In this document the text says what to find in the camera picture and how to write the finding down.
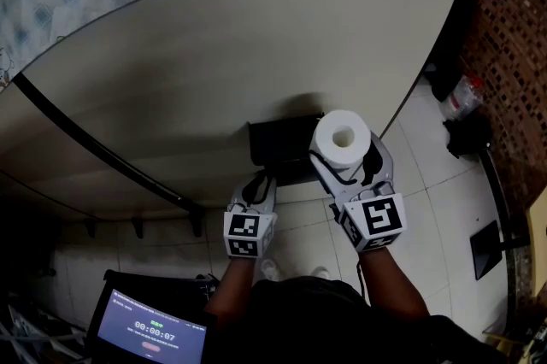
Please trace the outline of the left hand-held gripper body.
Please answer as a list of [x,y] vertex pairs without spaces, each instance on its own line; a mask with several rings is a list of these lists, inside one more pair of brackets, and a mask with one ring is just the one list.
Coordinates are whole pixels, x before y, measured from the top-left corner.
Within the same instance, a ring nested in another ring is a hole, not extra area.
[[223,238],[231,258],[261,258],[274,236],[277,214],[226,211],[223,217]]

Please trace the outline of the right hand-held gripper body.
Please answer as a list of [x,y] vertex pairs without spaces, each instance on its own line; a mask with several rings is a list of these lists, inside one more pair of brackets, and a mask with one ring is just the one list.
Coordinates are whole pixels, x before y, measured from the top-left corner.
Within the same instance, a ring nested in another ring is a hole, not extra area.
[[337,181],[329,185],[336,222],[358,253],[392,244],[407,230],[403,196],[390,180],[358,189]]

